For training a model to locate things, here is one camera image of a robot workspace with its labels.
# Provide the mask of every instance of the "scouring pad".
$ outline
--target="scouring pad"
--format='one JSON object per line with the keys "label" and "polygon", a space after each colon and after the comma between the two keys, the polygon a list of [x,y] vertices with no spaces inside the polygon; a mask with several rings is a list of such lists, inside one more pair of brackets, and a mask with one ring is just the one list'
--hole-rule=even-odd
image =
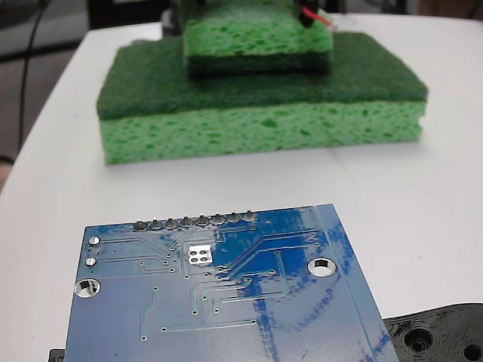
{"label": "scouring pad", "polygon": [[210,0],[198,6],[184,33],[191,75],[324,72],[332,32],[305,28],[293,0]]}
{"label": "scouring pad", "polygon": [[371,37],[334,35],[328,75],[190,79],[181,38],[118,52],[97,109],[106,162],[415,141],[427,89]]}

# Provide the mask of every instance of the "black cable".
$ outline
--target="black cable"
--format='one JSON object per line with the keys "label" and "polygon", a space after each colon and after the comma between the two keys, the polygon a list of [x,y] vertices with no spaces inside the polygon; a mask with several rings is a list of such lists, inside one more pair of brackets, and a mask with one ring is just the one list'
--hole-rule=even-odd
{"label": "black cable", "polygon": [[29,45],[27,46],[27,52],[25,55],[25,61],[23,62],[23,73],[22,73],[22,83],[20,86],[20,116],[19,116],[19,130],[18,130],[18,152],[22,149],[23,145],[23,123],[25,118],[25,90],[26,90],[26,83],[27,83],[27,73],[29,72],[29,61],[32,55],[32,47],[33,41],[35,40],[35,34],[37,33],[38,25],[40,24],[40,20],[44,15],[45,9],[49,5],[49,1],[42,1],[40,2],[40,10],[38,15],[35,19],[35,22],[32,27],[32,32],[30,33],[30,40]]}
{"label": "black cable", "polygon": [[0,164],[14,164],[14,160],[8,156],[0,156]]}
{"label": "black cable", "polygon": [[478,13],[478,10],[480,9],[482,2],[483,2],[483,0],[476,0],[475,1],[475,4],[473,5],[471,10],[469,11],[468,15],[466,15],[466,19],[475,19],[476,13]]}

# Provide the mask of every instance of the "light green sponge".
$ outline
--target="light green sponge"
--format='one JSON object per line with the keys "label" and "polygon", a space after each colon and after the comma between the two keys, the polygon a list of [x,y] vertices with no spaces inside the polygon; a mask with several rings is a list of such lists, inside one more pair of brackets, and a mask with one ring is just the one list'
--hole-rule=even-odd
{"label": "light green sponge", "polygon": [[121,49],[97,110],[106,162],[415,141],[427,89],[371,37],[334,36],[328,75],[189,79],[181,38]]}
{"label": "light green sponge", "polygon": [[198,6],[183,36],[189,72],[327,70],[332,33],[320,22],[305,28],[293,7],[293,0],[210,0]]}

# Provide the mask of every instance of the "dark green scrub pad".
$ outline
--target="dark green scrub pad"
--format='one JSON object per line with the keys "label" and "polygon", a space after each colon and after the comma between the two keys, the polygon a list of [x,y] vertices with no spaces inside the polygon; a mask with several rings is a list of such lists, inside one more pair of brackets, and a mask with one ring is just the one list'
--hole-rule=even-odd
{"label": "dark green scrub pad", "polygon": [[427,89],[371,37],[334,34],[329,75],[192,80],[181,38],[118,52],[97,110],[106,162],[415,141]]}

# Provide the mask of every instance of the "green sponge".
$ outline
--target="green sponge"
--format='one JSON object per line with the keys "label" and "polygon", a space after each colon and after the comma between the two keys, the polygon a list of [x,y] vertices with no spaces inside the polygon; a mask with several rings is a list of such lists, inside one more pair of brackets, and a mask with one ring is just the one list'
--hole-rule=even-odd
{"label": "green sponge", "polygon": [[180,38],[119,51],[97,110],[106,162],[415,141],[427,89],[371,37],[334,35],[328,75],[189,79]]}
{"label": "green sponge", "polygon": [[327,70],[332,33],[320,22],[305,28],[293,7],[293,0],[210,0],[198,6],[184,33],[189,73]]}

